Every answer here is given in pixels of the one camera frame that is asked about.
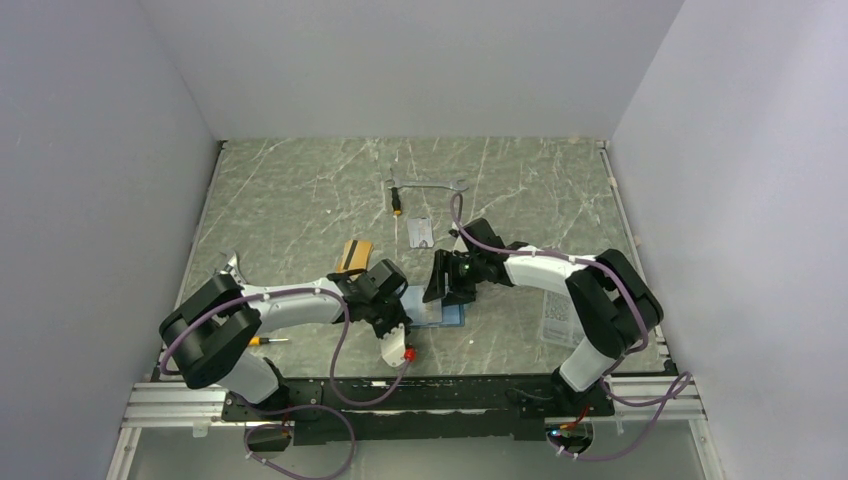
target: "white wall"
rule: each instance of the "white wall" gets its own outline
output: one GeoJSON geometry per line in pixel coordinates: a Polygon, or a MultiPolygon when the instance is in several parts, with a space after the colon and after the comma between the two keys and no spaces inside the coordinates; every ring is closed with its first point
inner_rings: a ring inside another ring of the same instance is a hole
{"type": "Polygon", "coordinates": [[[614,168],[732,479],[845,478],[848,4],[687,0],[614,168]]]}
{"type": "Polygon", "coordinates": [[[134,0],[0,7],[0,478],[106,474],[215,142],[134,0]]]}
{"type": "Polygon", "coordinates": [[[218,138],[609,138],[682,0],[141,0],[218,138]]]}

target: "red cap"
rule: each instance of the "red cap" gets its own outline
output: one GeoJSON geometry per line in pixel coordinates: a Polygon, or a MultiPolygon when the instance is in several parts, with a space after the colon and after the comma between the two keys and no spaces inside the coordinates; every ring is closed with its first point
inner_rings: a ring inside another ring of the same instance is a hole
{"type": "Polygon", "coordinates": [[[406,351],[403,352],[403,358],[405,358],[406,361],[408,361],[409,363],[414,362],[415,361],[415,349],[412,348],[412,347],[407,348],[406,351]]]}

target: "small metal part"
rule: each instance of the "small metal part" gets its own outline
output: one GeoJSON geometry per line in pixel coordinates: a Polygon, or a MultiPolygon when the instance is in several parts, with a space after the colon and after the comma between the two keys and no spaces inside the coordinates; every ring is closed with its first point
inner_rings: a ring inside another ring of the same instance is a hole
{"type": "Polygon", "coordinates": [[[409,248],[433,248],[436,243],[429,218],[408,218],[406,229],[409,231],[409,248]]]}
{"type": "Polygon", "coordinates": [[[448,190],[453,190],[455,192],[464,192],[468,190],[468,184],[465,182],[464,178],[460,178],[457,180],[404,180],[403,178],[397,176],[394,170],[390,170],[392,174],[392,178],[390,180],[386,180],[386,184],[390,189],[392,188],[405,188],[405,187],[418,187],[418,188],[447,188],[448,190]]]}
{"type": "Polygon", "coordinates": [[[225,250],[221,250],[220,253],[226,257],[227,260],[224,265],[217,269],[214,273],[229,273],[232,275],[236,283],[239,285],[246,285],[247,281],[244,279],[244,276],[241,274],[238,267],[238,252],[232,248],[227,248],[225,250]]]}

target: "clear plastic container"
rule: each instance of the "clear plastic container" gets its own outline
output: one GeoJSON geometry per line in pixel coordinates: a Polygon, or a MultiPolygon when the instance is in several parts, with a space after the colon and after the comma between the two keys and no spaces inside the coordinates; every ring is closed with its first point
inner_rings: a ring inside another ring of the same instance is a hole
{"type": "Polygon", "coordinates": [[[568,295],[545,292],[542,300],[542,321],[539,325],[539,338],[543,342],[563,347],[577,348],[586,336],[583,325],[574,309],[574,302],[568,295]]]}

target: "metal wrench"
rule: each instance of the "metal wrench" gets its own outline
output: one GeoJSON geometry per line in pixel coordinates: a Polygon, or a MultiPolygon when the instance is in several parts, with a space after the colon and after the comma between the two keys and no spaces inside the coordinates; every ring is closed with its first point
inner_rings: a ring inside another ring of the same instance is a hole
{"type": "Polygon", "coordinates": [[[447,188],[456,192],[464,192],[468,190],[468,184],[464,178],[458,180],[439,181],[439,180],[404,180],[395,175],[393,170],[389,170],[392,174],[390,180],[386,180],[386,185],[389,188],[404,188],[404,187],[419,187],[419,188],[447,188]]]}

